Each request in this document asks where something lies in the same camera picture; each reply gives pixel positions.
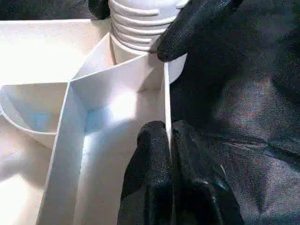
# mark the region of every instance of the white divider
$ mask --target white divider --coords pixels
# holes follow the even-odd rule
[[[115,56],[116,51],[110,44],[103,53]],[[164,64],[152,54],[134,59],[122,54],[129,60],[109,60],[110,68],[69,85],[38,225],[116,224],[139,130],[152,120],[171,125]],[[149,69],[153,62],[155,70]]]
[[[72,224],[87,111],[68,85],[37,224]]]
[[[66,83],[5,85],[0,90],[3,116],[52,149]]]

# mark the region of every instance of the white partition wall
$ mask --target white partition wall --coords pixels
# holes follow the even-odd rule
[[[109,20],[72,23],[70,27],[65,22],[26,24],[32,33],[25,37],[50,41],[49,24],[55,42],[67,43],[69,38],[67,46],[81,51],[84,59],[62,70],[68,74],[62,74],[61,80],[60,74],[40,73],[36,80],[32,76],[30,81],[5,83],[0,104],[10,126],[40,149],[46,146],[51,155],[36,223],[116,224],[124,172],[140,128],[162,120],[171,139],[169,76],[178,76],[183,65],[162,63],[155,54],[122,46],[108,31]],[[61,30],[66,26],[69,33]],[[90,32],[91,37],[81,34],[76,39],[72,37],[76,30]]]

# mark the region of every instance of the black rubber glove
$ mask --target black rubber glove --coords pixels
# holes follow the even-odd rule
[[[144,125],[123,182],[119,225],[169,225],[173,207],[172,166],[165,125]]]
[[[173,124],[177,224],[242,225],[240,207],[206,141],[184,121]]]
[[[188,52],[199,41],[202,30],[219,29],[243,0],[190,0],[162,36],[157,56],[172,61]],[[89,9],[98,19],[110,15],[108,0],[89,0]]]

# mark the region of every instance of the black fabric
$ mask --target black fabric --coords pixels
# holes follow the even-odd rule
[[[207,139],[184,121],[173,125],[176,222],[179,225],[243,225],[240,207]]]
[[[108,0],[89,0],[89,9],[100,20],[107,18],[111,14],[108,7]]]
[[[172,165],[163,122],[146,124],[137,138],[123,182],[119,225],[169,225],[173,206]]]
[[[300,224],[300,138],[264,141],[198,130],[226,172],[246,225]]]

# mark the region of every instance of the black glove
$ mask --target black glove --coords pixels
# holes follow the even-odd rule
[[[174,124],[172,169],[164,127],[163,122],[150,122],[138,135],[124,176],[118,224],[169,225],[174,195],[179,225],[242,225],[222,167],[210,158],[193,128]]]
[[[184,121],[173,124],[177,224],[242,225],[240,207],[207,142]]]
[[[162,61],[172,61],[196,45],[202,30],[219,29],[243,0],[190,0],[167,29],[157,49]],[[89,9],[98,19],[110,15],[108,0],[89,0]]]
[[[169,144],[163,122],[144,125],[127,166],[118,216],[119,225],[169,225],[173,182]]]

